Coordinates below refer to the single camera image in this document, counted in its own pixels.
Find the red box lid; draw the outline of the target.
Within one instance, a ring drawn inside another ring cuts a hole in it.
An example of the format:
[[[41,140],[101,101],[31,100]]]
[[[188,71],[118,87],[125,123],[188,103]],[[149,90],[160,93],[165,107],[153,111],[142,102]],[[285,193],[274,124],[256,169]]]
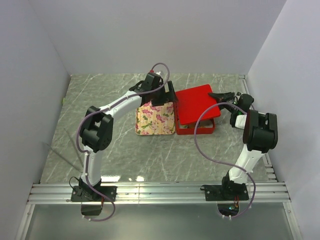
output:
[[[212,92],[209,84],[176,92],[177,116],[181,125],[196,123],[205,110],[217,104],[217,101],[209,95]]]

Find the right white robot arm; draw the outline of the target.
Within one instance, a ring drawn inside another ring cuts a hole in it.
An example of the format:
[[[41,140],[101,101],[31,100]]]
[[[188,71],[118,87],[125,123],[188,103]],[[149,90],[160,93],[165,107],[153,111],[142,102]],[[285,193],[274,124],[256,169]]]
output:
[[[243,129],[243,148],[232,167],[222,178],[220,185],[203,185],[208,201],[246,201],[249,199],[247,190],[248,174],[251,173],[258,160],[278,143],[278,120],[273,113],[260,113],[251,109],[254,98],[246,93],[209,93],[217,103],[232,103],[222,105],[220,110],[230,112],[230,125],[233,128]]]

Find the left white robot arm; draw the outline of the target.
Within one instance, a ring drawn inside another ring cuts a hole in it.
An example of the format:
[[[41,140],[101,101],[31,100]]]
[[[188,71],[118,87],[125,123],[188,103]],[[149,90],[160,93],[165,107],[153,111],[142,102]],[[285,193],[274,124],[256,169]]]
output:
[[[102,106],[91,106],[78,129],[84,153],[84,167],[79,180],[82,194],[89,201],[97,200],[101,195],[101,163],[100,152],[111,143],[115,121],[146,103],[153,107],[163,106],[169,102],[177,102],[173,83],[154,73],[147,73],[144,80],[139,81],[120,98]]]

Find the floral tray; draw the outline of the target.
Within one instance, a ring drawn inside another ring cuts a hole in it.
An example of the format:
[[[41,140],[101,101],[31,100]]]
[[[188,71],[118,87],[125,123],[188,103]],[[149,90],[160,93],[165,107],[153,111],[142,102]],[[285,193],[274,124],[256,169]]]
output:
[[[152,103],[148,102],[136,109],[135,133],[137,135],[173,135],[175,131],[175,113],[172,102],[161,106],[152,106]]]

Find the red cookie box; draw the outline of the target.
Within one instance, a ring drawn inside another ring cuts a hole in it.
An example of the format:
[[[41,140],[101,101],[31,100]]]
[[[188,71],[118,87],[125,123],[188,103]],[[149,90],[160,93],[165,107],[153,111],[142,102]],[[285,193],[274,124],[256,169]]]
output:
[[[180,124],[180,119],[179,119],[179,114],[178,114],[178,106],[176,103],[173,104],[173,109],[174,109],[174,123],[175,123],[175,132],[177,135],[193,135],[195,128],[189,128],[189,125],[195,125],[196,122],[187,124],[187,128],[182,128]],[[196,133],[198,135],[209,135],[212,134],[216,128],[215,126],[215,121],[213,119],[209,119],[209,121],[212,121],[213,127],[212,128],[197,128]]]

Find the aluminium rail right side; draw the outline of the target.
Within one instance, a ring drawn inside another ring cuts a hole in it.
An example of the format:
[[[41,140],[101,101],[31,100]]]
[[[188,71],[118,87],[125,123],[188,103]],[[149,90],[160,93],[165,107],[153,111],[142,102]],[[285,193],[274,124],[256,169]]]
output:
[[[238,79],[241,82],[242,91],[254,97],[254,103],[251,105],[250,108],[253,110],[259,111],[259,113],[265,114],[267,111],[262,110],[257,104],[257,100],[260,100],[260,97],[258,94],[253,92],[253,87],[248,75],[247,74],[239,75]],[[257,164],[253,168],[252,175],[254,176],[254,180],[257,182],[270,182],[270,183],[278,182],[274,166],[272,164],[272,161],[268,153],[264,154],[258,160]]]

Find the aluminium rail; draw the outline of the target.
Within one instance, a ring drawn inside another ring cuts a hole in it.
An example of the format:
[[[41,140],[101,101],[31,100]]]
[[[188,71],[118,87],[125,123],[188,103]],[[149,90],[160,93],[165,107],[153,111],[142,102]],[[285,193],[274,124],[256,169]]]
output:
[[[207,201],[206,192],[200,182],[147,183],[115,182],[117,186],[115,204],[213,204]],[[34,184],[29,193],[29,205],[76,204],[71,200],[72,189],[66,184]],[[287,203],[291,198],[283,182],[258,182],[254,203]]]
[[[250,108],[253,110],[259,111],[259,113],[265,114],[267,111],[262,110],[257,104],[257,100],[260,100],[260,97],[258,94],[253,92],[253,87],[248,75],[247,74],[239,75],[238,79],[241,82],[242,91],[254,97],[254,103],[251,105]],[[270,182],[270,183],[278,182],[274,166],[272,164],[272,161],[268,153],[264,154],[258,160],[257,164],[253,168],[252,175],[254,176],[254,180],[257,182]]]

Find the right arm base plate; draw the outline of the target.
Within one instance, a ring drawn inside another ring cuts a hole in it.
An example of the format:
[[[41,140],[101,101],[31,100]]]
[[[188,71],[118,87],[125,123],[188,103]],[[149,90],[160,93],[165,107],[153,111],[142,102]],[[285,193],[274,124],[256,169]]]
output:
[[[222,185],[204,184],[200,187],[200,190],[204,191],[205,200],[207,202],[249,200],[249,194],[248,194],[246,185],[222,186]]]

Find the aluminium rail front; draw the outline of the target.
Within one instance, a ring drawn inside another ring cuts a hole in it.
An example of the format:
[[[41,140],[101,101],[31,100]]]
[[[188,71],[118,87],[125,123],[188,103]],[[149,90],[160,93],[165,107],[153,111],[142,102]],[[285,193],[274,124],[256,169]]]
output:
[[[115,204],[213,204],[207,201],[206,192],[200,182],[147,183],[115,182],[117,186]],[[34,184],[29,193],[29,205],[76,204],[71,200],[72,189],[66,184]],[[291,198],[283,182],[258,182],[254,203],[287,203]]]

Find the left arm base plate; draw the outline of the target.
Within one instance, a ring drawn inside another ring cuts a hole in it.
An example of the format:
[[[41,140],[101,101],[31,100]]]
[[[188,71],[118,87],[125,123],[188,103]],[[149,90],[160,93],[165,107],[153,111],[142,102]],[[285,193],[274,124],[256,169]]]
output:
[[[101,186],[98,192],[108,197],[111,201],[115,201],[117,194],[116,186]],[[73,187],[70,201],[71,202],[100,202],[103,196],[93,191],[91,188],[82,188],[78,185]]]

